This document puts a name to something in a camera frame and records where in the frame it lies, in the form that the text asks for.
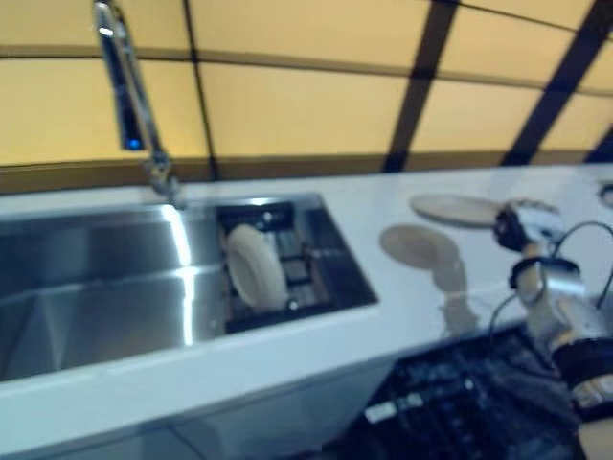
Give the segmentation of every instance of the dish rack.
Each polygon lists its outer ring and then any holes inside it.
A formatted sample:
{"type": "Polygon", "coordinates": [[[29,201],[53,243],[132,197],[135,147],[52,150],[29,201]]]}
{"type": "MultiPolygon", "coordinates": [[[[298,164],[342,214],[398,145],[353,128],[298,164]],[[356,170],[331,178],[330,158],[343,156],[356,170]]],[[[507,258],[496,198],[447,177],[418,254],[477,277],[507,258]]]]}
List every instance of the dish rack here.
{"type": "Polygon", "coordinates": [[[571,459],[572,395],[525,326],[401,359],[335,446],[337,458],[571,459]]]}
{"type": "Polygon", "coordinates": [[[283,310],[255,310],[238,295],[225,264],[224,294],[228,301],[226,333],[238,333],[375,301],[325,208],[305,208],[304,203],[295,201],[224,205],[217,207],[217,222],[224,254],[227,253],[227,237],[236,226],[246,223],[257,228],[279,257],[289,293],[283,310]],[[351,295],[347,282],[342,281],[348,274],[366,287],[361,289],[359,299],[351,295]]]}

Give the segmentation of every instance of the yellow wall panel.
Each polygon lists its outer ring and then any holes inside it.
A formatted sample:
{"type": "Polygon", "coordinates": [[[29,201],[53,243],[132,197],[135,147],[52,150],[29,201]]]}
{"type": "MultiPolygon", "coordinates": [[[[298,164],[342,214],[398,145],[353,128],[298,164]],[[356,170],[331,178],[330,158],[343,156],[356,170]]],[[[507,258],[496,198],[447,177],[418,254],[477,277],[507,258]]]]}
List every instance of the yellow wall panel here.
{"type": "Polygon", "coordinates": [[[459,8],[439,71],[546,83],[572,39],[553,27],[459,8]]]}
{"type": "Polygon", "coordinates": [[[613,44],[605,42],[583,76],[579,89],[613,91],[613,44]]]}
{"type": "MultiPolygon", "coordinates": [[[[187,50],[181,0],[121,0],[132,39],[140,48],[187,50]]],[[[2,46],[98,46],[91,0],[0,2],[2,46]]]]}
{"type": "Polygon", "coordinates": [[[613,99],[574,94],[540,145],[542,150],[589,150],[613,123],[613,99]]]}
{"type": "Polygon", "coordinates": [[[409,67],[430,2],[192,0],[197,47],[409,67]]]}
{"type": "Polygon", "coordinates": [[[578,29],[593,0],[462,0],[462,3],[578,29]]]}
{"type": "MultiPolygon", "coordinates": [[[[145,61],[141,68],[166,148],[175,157],[206,155],[191,65],[145,61]]],[[[1,165],[146,156],[120,149],[101,60],[0,60],[0,101],[1,165]]]]}
{"type": "Polygon", "coordinates": [[[406,86],[395,77],[201,68],[219,156],[385,152],[406,86]]]}
{"type": "Polygon", "coordinates": [[[411,151],[507,150],[541,92],[436,80],[411,151]]]}

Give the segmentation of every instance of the sink basin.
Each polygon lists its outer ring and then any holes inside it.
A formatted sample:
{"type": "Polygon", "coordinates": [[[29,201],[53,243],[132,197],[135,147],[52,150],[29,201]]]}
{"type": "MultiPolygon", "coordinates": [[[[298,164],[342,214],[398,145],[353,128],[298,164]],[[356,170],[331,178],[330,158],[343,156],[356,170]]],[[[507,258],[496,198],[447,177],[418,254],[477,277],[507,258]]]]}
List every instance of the sink basin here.
{"type": "Polygon", "coordinates": [[[0,254],[0,382],[375,301],[317,195],[0,219],[0,254]],[[279,256],[285,310],[239,298],[224,250],[241,223],[279,256]]]}
{"type": "Polygon", "coordinates": [[[223,334],[211,208],[0,221],[0,380],[223,334]]]}

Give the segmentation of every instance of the wall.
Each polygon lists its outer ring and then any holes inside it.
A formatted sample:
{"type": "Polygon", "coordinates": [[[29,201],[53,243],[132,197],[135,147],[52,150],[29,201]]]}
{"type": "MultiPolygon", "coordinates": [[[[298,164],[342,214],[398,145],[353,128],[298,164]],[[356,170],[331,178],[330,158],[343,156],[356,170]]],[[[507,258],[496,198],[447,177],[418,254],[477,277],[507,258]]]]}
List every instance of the wall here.
{"type": "MultiPolygon", "coordinates": [[[[611,161],[606,0],[121,0],[186,180],[611,161]]],[[[143,183],[88,0],[0,3],[0,193],[143,183]]]]}

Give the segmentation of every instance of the chrome faucet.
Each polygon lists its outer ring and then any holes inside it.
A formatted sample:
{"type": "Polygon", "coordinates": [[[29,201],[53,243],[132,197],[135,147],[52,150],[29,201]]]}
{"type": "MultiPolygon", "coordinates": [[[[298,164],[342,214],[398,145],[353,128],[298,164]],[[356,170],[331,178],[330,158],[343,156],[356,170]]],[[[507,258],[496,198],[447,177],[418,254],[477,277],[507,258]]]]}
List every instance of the chrome faucet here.
{"type": "Polygon", "coordinates": [[[122,147],[148,150],[145,170],[153,190],[177,207],[179,182],[160,142],[122,11],[115,0],[94,1],[94,22],[115,93],[122,147]]]}

